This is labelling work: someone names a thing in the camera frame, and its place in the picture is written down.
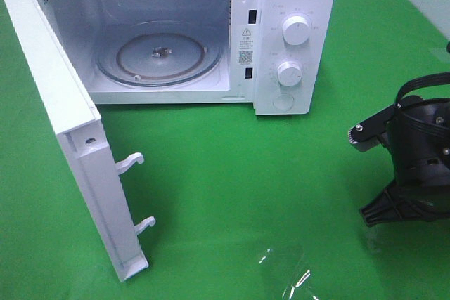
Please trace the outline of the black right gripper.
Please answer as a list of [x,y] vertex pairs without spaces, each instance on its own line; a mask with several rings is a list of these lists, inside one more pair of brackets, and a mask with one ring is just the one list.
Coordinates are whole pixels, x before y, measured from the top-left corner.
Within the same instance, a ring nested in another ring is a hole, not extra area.
[[359,209],[364,223],[419,221],[422,209],[449,208],[449,138],[411,125],[411,119],[449,128],[449,99],[404,98],[387,123],[394,180]]

